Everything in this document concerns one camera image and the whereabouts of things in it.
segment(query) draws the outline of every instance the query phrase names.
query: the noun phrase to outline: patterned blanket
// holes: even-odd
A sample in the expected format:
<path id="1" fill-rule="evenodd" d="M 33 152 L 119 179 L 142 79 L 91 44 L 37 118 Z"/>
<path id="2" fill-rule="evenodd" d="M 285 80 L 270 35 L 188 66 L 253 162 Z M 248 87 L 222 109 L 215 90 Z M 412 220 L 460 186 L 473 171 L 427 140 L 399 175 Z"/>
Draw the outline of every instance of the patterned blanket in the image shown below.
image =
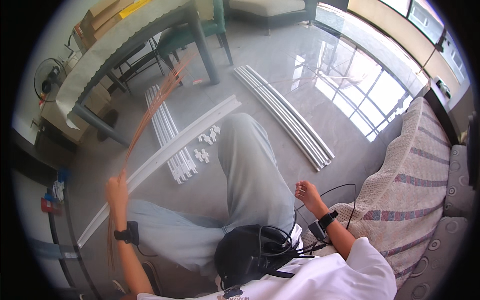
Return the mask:
<path id="1" fill-rule="evenodd" d="M 369 176 L 357 198 L 348 230 L 367 237 L 389 262 L 397 288 L 410 276 L 442 217 L 450 144 L 424 98 L 411 102 L 403 115 L 402 133 L 387 147 L 380 170 Z M 337 219 L 347 225 L 353 203 L 338 203 Z M 304 245 L 316 241 L 307 230 Z M 325 256 L 333 246 L 315 251 Z"/>

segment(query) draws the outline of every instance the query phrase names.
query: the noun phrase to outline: yellow label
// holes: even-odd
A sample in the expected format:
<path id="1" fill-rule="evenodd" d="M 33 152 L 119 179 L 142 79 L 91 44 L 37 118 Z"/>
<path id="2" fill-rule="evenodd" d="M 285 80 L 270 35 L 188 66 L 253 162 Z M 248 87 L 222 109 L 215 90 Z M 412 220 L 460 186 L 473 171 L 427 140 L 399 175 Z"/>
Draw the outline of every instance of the yellow label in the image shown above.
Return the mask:
<path id="1" fill-rule="evenodd" d="M 124 19 L 126 16 L 128 16 L 132 12 L 136 11 L 137 9 L 141 8 L 142 6 L 144 6 L 145 4 L 147 4 L 150 1 L 152 1 L 152 0 L 139 0 L 135 3 L 133 3 L 133 4 L 130 4 L 125 9 L 123 9 L 121 12 L 119 12 L 120 18 Z"/>

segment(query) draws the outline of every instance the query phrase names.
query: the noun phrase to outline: table leg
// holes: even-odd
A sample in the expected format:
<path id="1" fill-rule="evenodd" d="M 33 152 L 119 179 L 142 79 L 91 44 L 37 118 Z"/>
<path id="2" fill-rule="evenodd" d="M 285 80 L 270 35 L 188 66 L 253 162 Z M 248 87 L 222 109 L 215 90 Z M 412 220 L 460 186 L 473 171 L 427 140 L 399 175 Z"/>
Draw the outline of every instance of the table leg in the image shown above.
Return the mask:
<path id="1" fill-rule="evenodd" d="M 127 87 L 123 85 L 123 82 L 120 81 L 113 73 L 112 71 L 107 72 L 107 77 L 110 78 L 111 81 L 113 81 L 114 84 L 117 85 L 117 87 L 122 91 L 126 92 Z"/>
<path id="2" fill-rule="evenodd" d="M 189 7 L 187 10 L 188 25 L 190 27 L 190 31 L 192 32 L 193 39 L 195 39 L 195 43 L 197 44 L 198 52 L 204 61 L 208 77 L 210 77 L 210 83 L 219 84 L 220 77 L 218 76 L 218 71 L 216 70 L 212 55 L 208 51 L 207 40 L 205 38 L 202 24 L 200 23 L 200 19 L 198 18 L 197 10 L 194 7 Z"/>
<path id="3" fill-rule="evenodd" d="M 75 106 L 72 108 L 72 112 L 78 115 L 80 118 L 84 119 L 88 124 L 94 126 L 108 137 L 112 138 L 114 141 L 119 142 L 125 147 L 129 147 L 130 143 L 127 142 L 121 134 L 113 130 L 108 124 L 103 122 L 96 114 L 94 114 L 91 110 L 82 106 L 78 103 L 75 103 Z"/>

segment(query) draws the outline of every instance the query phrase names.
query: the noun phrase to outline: white aluminum profile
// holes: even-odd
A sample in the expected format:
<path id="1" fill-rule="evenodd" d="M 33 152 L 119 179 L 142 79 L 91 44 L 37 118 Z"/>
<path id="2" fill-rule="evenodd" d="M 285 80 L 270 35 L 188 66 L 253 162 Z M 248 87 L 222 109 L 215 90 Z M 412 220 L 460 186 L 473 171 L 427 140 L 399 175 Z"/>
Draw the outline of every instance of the white aluminum profile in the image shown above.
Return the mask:
<path id="1" fill-rule="evenodd" d="M 333 159 L 335 155 L 333 155 L 332 151 L 325 142 L 320 138 L 317 132 L 310 126 L 310 124 L 303 118 L 303 116 L 288 102 L 282 94 L 280 94 L 276 89 L 273 88 L 271 84 L 267 82 L 259 73 L 257 73 L 252 67 L 246 65 L 247 69 L 252 73 L 265 87 L 267 87 L 275 96 L 276 98 L 298 119 L 298 121 L 303 125 L 303 127 L 310 133 L 310 135 L 317 141 L 317 143 L 322 147 L 322 149 L 326 152 L 329 159 Z"/>
<path id="2" fill-rule="evenodd" d="M 259 82 L 252 74 L 250 74 L 244 67 L 235 69 L 238 74 L 241 74 L 244 80 L 251 86 L 254 94 L 259 97 L 260 101 L 269 108 L 274 117 L 279 121 L 280 125 L 284 127 L 287 132 L 292 133 L 295 138 L 293 140 L 297 143 L 299 148 L 303 151 L 317 172 L 319 168 L 326 166 L 323 157 L 320 154 L 320 147 L 308 135 L 305 129 L 298 123 L 295 117 L 282 106 L 274 95 Z"/>
<path id="3" fill-rule="evenodd" d="M 165 110 L 166 115 L 167 115 L 167 121 L 170 123 L 170 125 L 171 125 L 171 127 L 172 127 L 172 129 L 173 129 L 174 135 L 179 134 L 179 131 L 178 131 L 178 129 L 177 129 L 177 126 L 175 126 L 175 123 L 173 122 L 172 115 L 170 115 L 170 111 L 168 110 L 167 105 L 165 104 L 165 102 L 162 103 L 162 105 L 163 105 L 163 109 Z M 196 166 L 195 163 L 193 162 L 193 159 L 192 159 L 192 157 L 190 156 L 190 153 L 188 152 L 187 147 L 184 147 L 182 150 L 180 150 L 180 152 L 181 152 L 182 155 L 185 157 L 189 169 L 190 169 L 194 174 L 197 174 L 197 169 L 196 169 L 197 166 Z"/>
<path id="4" fill-rule="evenodd" d="M 157 86 L 153 86 L 153 90 L 156 93 L 159 90 L 159 88 Z M 171 124 L 168 120 L 167 114 L 165 113 L 165 108 L 166 107 L 167 107 L 167 105 L 165 104 L 165 102 L 163 102 L 160 105 L 159 109 L 157 110 L 157 113 L 160 115 L 160 117 L 159 117 L 160 122 L 161 122 L 160 125 L 162 126 L 162 129 L 164 130 L 164 133 L 167 137 L 167 141 L 169 141 L 175 136 L 175 133 L 173 132 L 173 130 L 171 128 Z M 185 156 L 183 155 L 182 150 L 180 150 L 177 154 L 175 154 L 174 158 L 176 159 L 177 163 L 179 164 L 182 173 L 185 174 L 187 176 L 187 178 L 192 177 L 192 174 L 190 173 L 190 168 L 188 166 L 188 163 L 187 163 L 187 160 L 186 160 Z"/>
<path id="5" fill-rule="evenodd" d="M 320 168 L 325 167 L 329 163 L 329 159 L 324 153 L 324 151 L 321 149 L 320 145 L 313 139 L 313 137 L 310 135 L 309 132 L 306 131 L 305 127 L 300 124 L 297 118 L 292 114 L 290 110 L 286 108 L 285 105 L 283 105 L 282 102 L 278 100 L 277 97 L 267 89 L 265 84 L 260 82 L 251 72 L 249 72 L 247 69 L 244 67 L 240 67 L 240 69 L 249 77 L 250 81 L 257 86 L 255 90 L 258 92 L 261 92 L 264 94 L 264 96 L 268 96 L 270 101 L 274 103 L 274 105 L 277 107 L 278 110 L 280 110 L 283 115 L 287 116 L 287 121 L 293 126 L 293 128 L 296 130 L 296 134 L 299 135 L 300 139 L 304 141 L 304 146 L 308 147 L 311 149 L 314 159 L 317 158 L 318 161 L 320 161 L 320 164 L 318 166 Z"/>
<path id="6" fill-rule="evenodd" d="M 274 100 L 267 95 L 263 87 L 259 87 L 259 82 L 253 82 L 251 75 L 247 74 L 245 69 L 236 68 L 236 75 L 244 81 L 244 83 L 249 87 L 253 94 L 260 100 L 260 102 L 270 111 L 272 116 L 278 121 L 278 123 L 285 129 L 285 131 L 290 135 L 292 140 L 297 144 L 299 149 L 305 154 L 307 159 L 310 161 L 312 166 L 318 172 L 321 168 L 324 167 L 323 161 L 316 156 L 310 147 L 305 143 L 304 137 L 299 135 L 299 130 L 293 128 L 293 124 L 285 115 L 285 112 L 279 112 L 278 106 L 274 104 Z"/>
<path id="7" fill-rule="evenodd" d="M 142 183 L 156 169 L 166 163 L 178 151 L 183 149 L 188 142 L 195 139 L 201 133 L 210 128 L 212 124 L 231 113 L 240 105 L 241 103 L 236 99 L 235 95 L 232 95 L 199 117 L 192 124 L 187 126 L 187 128 L 179 132 L 178 135 L 153 154 L 152 157 L 150 157 L 127 179 L 128 194 L 131 194 L 133 190 L 135 190 L 140 183 Z M 85 245 L 92 234 L 98 229 L 98 227 L 100 227 L 103 221 L 107 219 L 109 213 L 110 207 L 108 203 L 105 203 L 77 240 L 77 245 L 80 248 Z"/>
<path id="8" fill-rule="evenodd" d="M 152 100 L 154 96 L 155 94 L 153 93 L 151 88 L 145 92 L 145 97 L 146 97 L 148 106 L 152 104 Z M 160 121 L 158 118 L 159 118 L 159 113 L 157 111 L 152 117 L 152 122 L 154 125 L 155 132 L 157 134 L 158 142 L 160 143 L 160 147 L 163 147 L 163 145 L 167 143 L 167 140 L 165 138 L 165 134 L 160 128 Z M 168 168 L 170 169 L 170 172 L 172 173 L 173 179 L 176 180 L 178 184 L 182 184 L 183 181 L 181 180 L 180 168 L 175 162 L 175 160 L 171 158 L 167 162 L 167 164 L 168 164 Z"/>

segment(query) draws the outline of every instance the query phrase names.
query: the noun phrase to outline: glossy floor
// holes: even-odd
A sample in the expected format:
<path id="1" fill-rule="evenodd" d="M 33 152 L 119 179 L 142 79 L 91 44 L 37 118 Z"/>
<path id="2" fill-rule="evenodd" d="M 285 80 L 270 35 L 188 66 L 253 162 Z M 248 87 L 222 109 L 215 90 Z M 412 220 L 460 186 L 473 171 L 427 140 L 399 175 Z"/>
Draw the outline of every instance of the glossy floor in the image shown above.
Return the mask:
<path id="1" fill-rule="evenodd" d="M 317 131 L 335 158 L 319 172 L 313 169 L 277 121 L 233 75 L 234 66 L 229 65 L 215 36 L 207 41 L 220 73 L 220 84 L 209 84 L 202 60 L 196 56 L 187 67 L 184 86 L 175 89 L 166 100 L 179 131 L 235 94 L 242 103 L 235 112 L 250 114 L 265 128 L 278 169 L 292 191 L 298 180 L 310 180 L 319 192 L 355 183 L 356 190 L 345 187 L 323 197 L 328 206 L 352 202 L 364 180 L 382 165 L 387 145 L 400 134 L 402 120 L 398 114 L 406 109 L 412 94 L 355 44 L 315 26 L 300 23 L 273 29 L 272 36 L 265 36 L 263 29 L 232 21 L 227 24 L 227 38 L 235 66 L 248 64 L 271 82 Z M 198 52 L 195 44 L 190 44 L 179 55 L 186 51 Z M 129 82 L 132 96 L 119 91 L 112 95 L 111 105 L 120 113 L 116 130 L 125 137 L 133 136 L 145 112 L 144 91 L 161 83 L 163 78 L 154 65 Z M 193 81 L 199 79 L 203 82 L 193 85 Z M 131 198 L 225 221 L 227 186 L 216 158 L 216 144 L 210 146 L 193 140 L 187 148 L 191 153 L 195 148 L 205 148 L 211 162 L 196 162 L 198 174 L 182 185 L 175 182 L 168 167 L 163 165 Z M 128 174 L 158 149 L 154 129 L 148 126 L 129 159 Z M 111 139 L 98 142 L 95 130 L 86 133 L 72 164 L 66 191 L 76 238 L 105 203 L 104 184 L 110 176 L 118 174 L 125 154 L 126 149 Z M 301 202 L 296 200 L 295 207 L 300 206 Z M 305 207 L 298 210 L 297 222 L 303 228 L 313 221 L 313 215 Z M 71 243 L 66 227 L 63 228 L 62 239 Z M 85 270 L 104 298 L 113 292 L 112 279 L 124 283 L 118 260 L 116 270 L 108 270 L 106 236 L 107 223 L 104 222 L 81 249 L 83 271 L 76 262 L 69 262 L 77 287 L 88 299 L 94 299 L 94 294 L 84 277 Z M 194 297 L 216 290 L 208 279 L 172 262 L 162 258 L 151 261 L 155 263 L 165 296 Z"/>

